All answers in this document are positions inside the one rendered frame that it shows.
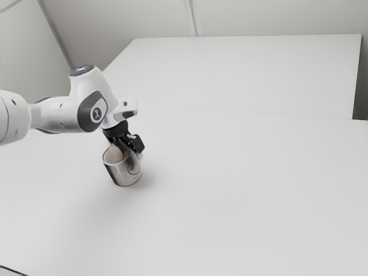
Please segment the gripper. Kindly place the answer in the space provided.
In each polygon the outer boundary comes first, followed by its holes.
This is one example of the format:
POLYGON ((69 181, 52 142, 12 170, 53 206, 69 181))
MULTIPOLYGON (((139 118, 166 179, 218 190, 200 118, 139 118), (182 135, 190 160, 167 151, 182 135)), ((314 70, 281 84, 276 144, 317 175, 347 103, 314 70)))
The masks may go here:
POLYGON ((116 126, 102 130, 107 140, 120 150, 123 158, 127 158, 132 151, 134 153, 142 153, 145 149, 140 136, 131 134, 128 128, 128 121, 124 120, 116 126))

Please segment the silver metal mug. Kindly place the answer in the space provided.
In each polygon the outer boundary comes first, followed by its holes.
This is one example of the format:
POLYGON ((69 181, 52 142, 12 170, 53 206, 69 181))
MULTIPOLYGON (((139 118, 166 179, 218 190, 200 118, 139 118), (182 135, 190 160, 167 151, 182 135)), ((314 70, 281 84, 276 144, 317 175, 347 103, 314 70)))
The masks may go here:
POLYGON ((120 150, 112 144, 103 153, 102 161, 117 186, 130 186, 141 178, 140 161, 133 151, 127 158, 123 158, 120 150))

